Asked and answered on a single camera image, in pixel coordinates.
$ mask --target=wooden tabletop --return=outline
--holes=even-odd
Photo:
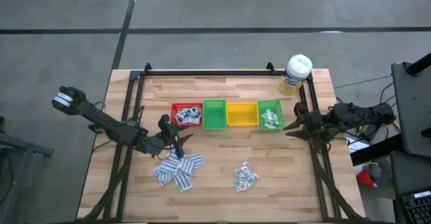
[[[105,112],[116,119],[121,118],[123,111],[129,72],[114,70],[110,78]],[[336,102],[329,70],[313,69],[312,73],[320,110],[326,113],[328,106]],[[298,94],[285,96],[279,92],[279,77],[147,76],[141,100],[141,105],[145,105],[141,126],[155,134],[159,131],[157,121],[162,114],[170,114],[172,103],[208,99],[227,102],[279,99],[284,120],[289,124],[295,120],[293,107],[300,98]],[[205,158],[205,167],[197,169],[191,178],[193,187],[179,192],[173,181],[161,186],[153,173],[160,160],[134,151],[123,221],[321,221],[306,141],[285,136],[284,131],[263,132],[260,126],[228,127],[219,132],[191,127],[180,132],[180,136],[190,133],[194,135],[185,143],[185,153],[202,153]],[[105,135],[98,136],[96,146],[106,140]],[[115,143],[109,143],[93,153],[78,217],[85,216],[106,190],[114,147]],[[364,216],[345,141],[332,142],[330,158],[336,186],[355,211]],[[260,178],[246,192],[236,192],[232,187],[234,170],[244,161],[250,163]],[[333,216],[329,193],[325,194]],[[117,209],[116,204],[114,201],[113,210]]]

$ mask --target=plastic container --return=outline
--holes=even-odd
[[[261,118],[261,129],[263,131],[281,130],[284,128],[284,116],[283,111],[281,110],[281,102],[279,100],[259,100],[257,102],[257,107],[259,108],[259,118]],[[262,119],[261,115],[268,109],[277,114],[279,125],[275,125],[277,127],[275,129],[264,126],[265,121]]]
[[[310,74],[311,69],[312,62],[308,57],[302,54],[293,56],[280,79],[280,91],[286,95],[296,94],[304,79]]]
[[[203,130],[224,130],[226,119],[226,100],[203,101]]]
[[[256,126],[259,124],[257,103],[228,103],[229,126]]]
[[[170,111],[170,123],[177,124],[181,126],[201,126],[202,125],[202,117],[199,124],[197,123],[178,123],[176,121],[175,115],[178,111],[184,109],[184,108],[192,108],[192,107],[198,107],[201,109],[202,114],[202,103],[175,103],[172,104],[172,109]]]

